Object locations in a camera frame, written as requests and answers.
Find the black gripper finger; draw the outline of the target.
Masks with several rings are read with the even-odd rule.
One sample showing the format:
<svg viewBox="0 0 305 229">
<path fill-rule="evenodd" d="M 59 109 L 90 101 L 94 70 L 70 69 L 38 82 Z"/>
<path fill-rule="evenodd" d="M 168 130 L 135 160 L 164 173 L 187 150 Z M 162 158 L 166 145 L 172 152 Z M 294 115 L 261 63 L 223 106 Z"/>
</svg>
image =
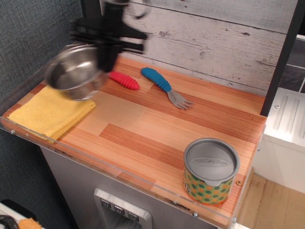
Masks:
<svg viewBox="0 0 305 229">
<path fill-rule="evenodd" d="M 98 68 L 104 73 L 111 72 L 120 52 L 120 45 L 97 45 Z"/>
</svg>

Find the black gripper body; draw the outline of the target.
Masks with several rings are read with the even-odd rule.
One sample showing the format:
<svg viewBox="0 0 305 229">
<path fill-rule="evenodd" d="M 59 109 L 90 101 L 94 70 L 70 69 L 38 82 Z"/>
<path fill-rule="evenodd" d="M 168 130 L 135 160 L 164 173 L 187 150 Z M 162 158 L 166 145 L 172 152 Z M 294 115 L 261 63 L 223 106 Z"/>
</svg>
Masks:
<svg viewBox="0 0 305 229">
<path fill-rule="evenodd" d="M 119 52 L 143 53 L 146 33 L 130 27 L 123 21 L 126 4 L 105 4 L 103 14 L 94 18 L 71 21 L 70 37 L 90 44 L 119 46 Z"/>
</svg>

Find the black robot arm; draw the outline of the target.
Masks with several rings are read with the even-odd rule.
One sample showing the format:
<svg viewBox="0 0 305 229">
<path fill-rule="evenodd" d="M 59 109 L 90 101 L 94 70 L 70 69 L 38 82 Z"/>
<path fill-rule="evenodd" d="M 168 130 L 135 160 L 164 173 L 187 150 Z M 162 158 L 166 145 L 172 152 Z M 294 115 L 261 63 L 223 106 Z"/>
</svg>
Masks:
<svg viewBox="0 0 305 229">
<path fill-rule="evenodd" d="M 97 48 L 98 69 L 112 71 L 118 54 L 130 51 L 142 54 L 147 34 L 123 21 L 127 0 L 105 0 L 103 11 L 71 21 L 70 37 Z"/>
</svg>

